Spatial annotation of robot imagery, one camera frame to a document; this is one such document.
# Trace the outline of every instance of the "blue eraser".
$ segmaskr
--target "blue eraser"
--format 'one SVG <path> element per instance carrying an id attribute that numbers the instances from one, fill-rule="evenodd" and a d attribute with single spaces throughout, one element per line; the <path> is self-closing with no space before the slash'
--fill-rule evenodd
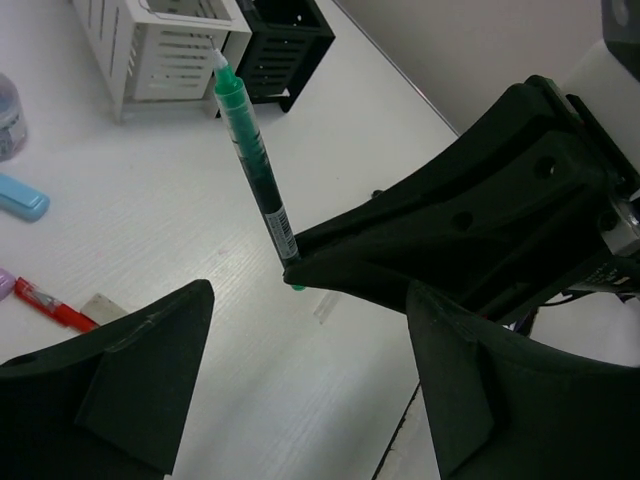
<path id="1" fill-rule="evenodd" d="M 15 178 L 0 174 L 0 210 L 27 222 L 40 220 L 49 209 L 49 197 Z"/>

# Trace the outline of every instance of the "white desk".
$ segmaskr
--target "white desk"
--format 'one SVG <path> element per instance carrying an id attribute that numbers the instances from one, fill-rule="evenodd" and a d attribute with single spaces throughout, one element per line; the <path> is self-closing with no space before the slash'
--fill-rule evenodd
<path id="1" fill-rule="evenodd" d="M 294 229 L 365 202 L 454 140 L 331 3 L 337 40 L 291 113 L 258 116 Z M 221 122 L 199 111 L 112 122 L 66 0 L 3 0 L 0 65 L 30 138 L 0 172 L 51 196 L 29 225 L 0 212 L 0 265 L 80 307 L 133 311 L 196 278 L 216 305 L 177 479 L 370 479 L 417 384 L 400 315 L 294 292 Z M 14 298 L 0 360 L 70 338 Z"/>

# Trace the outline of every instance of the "pen barrel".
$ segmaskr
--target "pen barrel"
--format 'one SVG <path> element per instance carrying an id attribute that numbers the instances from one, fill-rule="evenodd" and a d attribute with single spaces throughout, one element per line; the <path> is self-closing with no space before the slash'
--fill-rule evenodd
<path id="1" fill-rule="evenodd" d="M 282 265 L 287 267 L 300 259 L 300 253 L 247 91 L 242 86 L 216 97 L 271 240 Z"/>
<path id="2" fill-rule="evenodd" d="M 59 323 L 82 333 L 90 332 L 99 326 L 86 315 L 76 312 L 73 308 L 65 305 L 64 303 L 56 308 L 54 315 Z"/>

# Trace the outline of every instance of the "barcode label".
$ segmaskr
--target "barcode label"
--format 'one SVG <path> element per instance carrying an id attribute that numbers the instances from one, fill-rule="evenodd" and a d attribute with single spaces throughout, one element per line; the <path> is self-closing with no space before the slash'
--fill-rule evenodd
<path id="1" fill-rule="evenodd" d="M 284 211 L 284 205 L 276 213 L 267 213 L 264 218 L 267 220 L 269 231 L 273 237 L 278 255 L 280 258 L 288 259 L 298 255 L 298 245 L 291 231 L 287 213 Z"/>

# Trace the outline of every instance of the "pen holder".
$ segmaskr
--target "pen holder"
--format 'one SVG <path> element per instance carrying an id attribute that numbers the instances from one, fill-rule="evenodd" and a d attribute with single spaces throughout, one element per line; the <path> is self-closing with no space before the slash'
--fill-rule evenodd
<path id="1" fill-rule="evenodd" d="M 335 39 L 313 0 L 237 0 L 253 35 L 237 74 L 252 103 L 288 112 Z"/>
<path id="2" fill-rule="evenodd" d="M 114 103 L 127 110 L 203 106 L 212 98 L 211 40 L 237 67 L 251 29 L 235 0 L 73 0 Z"/>

